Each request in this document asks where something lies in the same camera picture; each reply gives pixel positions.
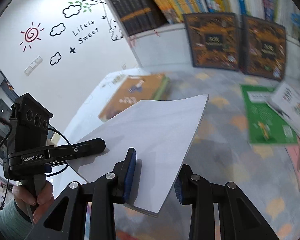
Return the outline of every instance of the silver screw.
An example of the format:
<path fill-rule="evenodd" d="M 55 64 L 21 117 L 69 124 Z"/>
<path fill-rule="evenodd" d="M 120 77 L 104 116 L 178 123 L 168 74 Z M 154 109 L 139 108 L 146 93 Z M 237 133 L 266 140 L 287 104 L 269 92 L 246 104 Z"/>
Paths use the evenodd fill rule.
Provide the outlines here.
<path fill-rule="evenodd" d="M 228 188 L 230 188 L 230 189 L 234 189 L 234 188 L 237 187 L 237 185 L 236 185 L 234 182 L 228 182 L 227 186 L 228 186 Z"/>
<path fill-rule="evenodd" d="M 113 179 L 115 177 L 115 174 L 112 172 L 109 172 L 108 174 L 106 174 L 106 179 Z"/>
<path fill-rule="evenodd" d="M 195 181 L 198 181 L 200 179 L 200 176 L 197 175 L 197 174 L 193 174 L 193 175 L 191 175 L 191 179 L 195 180 Z"/>
<path fill-rule="evenodd" d="M 69 187 L 72 189 L 77 188 L 78 186 L 79 186 L 79 183 L 76 181 L 73 181 L 69 184 Z"/>

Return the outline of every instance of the red sun decal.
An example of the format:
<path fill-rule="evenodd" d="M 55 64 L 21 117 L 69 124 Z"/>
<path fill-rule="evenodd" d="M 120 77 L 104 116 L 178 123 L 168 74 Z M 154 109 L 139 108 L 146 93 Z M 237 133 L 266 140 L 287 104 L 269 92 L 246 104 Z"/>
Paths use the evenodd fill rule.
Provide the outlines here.
<path fill-rule="evenodd" d="M 20 32 L 20 33 L 24 34 L 24 39 L 25 40 L 23 42 L 21 42 L 19 45 L 24 44 L 24 42 L 31 43 L 35 40 L 40 41 L 41 39 L 39 38 L 39 33 L 44 30 L 44 28 L 39 30 L 40 24 L 41 23 L 39 23 L 37 27 L 33 27 L 33 22 L 32 22 L 30 28 L 28 28 L 25 32 Z M 23 48 L 23 52 L 26 51 L 27 43 L 25 43 L 25 47 Z"/>

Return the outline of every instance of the table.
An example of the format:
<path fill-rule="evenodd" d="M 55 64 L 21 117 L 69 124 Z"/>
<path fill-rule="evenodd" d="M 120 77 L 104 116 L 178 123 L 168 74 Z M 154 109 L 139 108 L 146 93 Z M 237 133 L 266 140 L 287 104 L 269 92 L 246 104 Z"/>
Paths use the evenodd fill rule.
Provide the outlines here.
<path fill-rule="evenodd" d="M 142 69 L 124 74 L 145 74 Z M 278 82 L 239 72 L 191 69 L 166 73 L 171 78 L 168 100 L 209 94 L 202 123 L 185 164 L 209 182 L 234 181 L 250 198 L 280 239 L 300 237 L 300 191 L 291 160 L 284 147 L 248 143 L 247 119 L 240 84 L 276 86 Z M 65 131 L 71 143 L 101 125 L 98 114 L 120 82 L 109 74 L 87 98 Z M 298 81 L 290 80 L 295 86 Z M 120 240 L 188 239 L 191 206 L 179 204 L 172 189 L 158 218 L 115 204 L 117 238 Z M 216 222 L 216 235 L 219 237 Z"/>

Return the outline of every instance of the camera lens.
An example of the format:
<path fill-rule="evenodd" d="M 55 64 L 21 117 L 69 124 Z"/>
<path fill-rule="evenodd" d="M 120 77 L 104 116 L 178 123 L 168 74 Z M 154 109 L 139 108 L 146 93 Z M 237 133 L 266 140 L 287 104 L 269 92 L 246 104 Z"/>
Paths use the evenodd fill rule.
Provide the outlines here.
<path fill-rule="evenodd" d="M 48 128 L 48 122 L 44 120 L 42 126 L 46 130 Z"/>
<path fill-rule="evenodd" d="M 36 127 L 40 127 L 40 124 L 41 124 L 41 116 L 36 114 L 34 117 L 34 125 Z"/>
<path fill-rule="evenodd" d="M 32 120 L 33 114 L 32 114 L 32 111 L 31 111 L 31 110 L 28 110 L 28 111 L 27 111 L 26 117 L 27 117 L 27 120 L 28 120 L 28 121 L 31 121 L 31 120 Z"/>

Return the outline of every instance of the black label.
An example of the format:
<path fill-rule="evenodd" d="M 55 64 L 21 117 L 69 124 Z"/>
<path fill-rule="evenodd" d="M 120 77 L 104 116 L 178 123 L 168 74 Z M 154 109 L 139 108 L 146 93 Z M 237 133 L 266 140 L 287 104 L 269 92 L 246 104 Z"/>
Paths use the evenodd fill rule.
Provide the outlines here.
<path fill-rule="evenodd" d="M 220 34 L 205 34 L 206 47 L 208 50 L 223 51 L 223 37 Z"/>
<path fill-rule="evenodd" d="M 26 154 L 21 156 L 22 163 L 30 163 L 38 160 L 43 160 L 43 159 L 45 159 L 43 153 L 31 153 L 31 154 Z"/>
<path fill-rule="evenodd" d="M 275 60 L 277 57 L 277 47 L 274 43 L 261 41 L 262 49 L 261 54 L 263 58 L 268 58 L 270 60 Z"/>

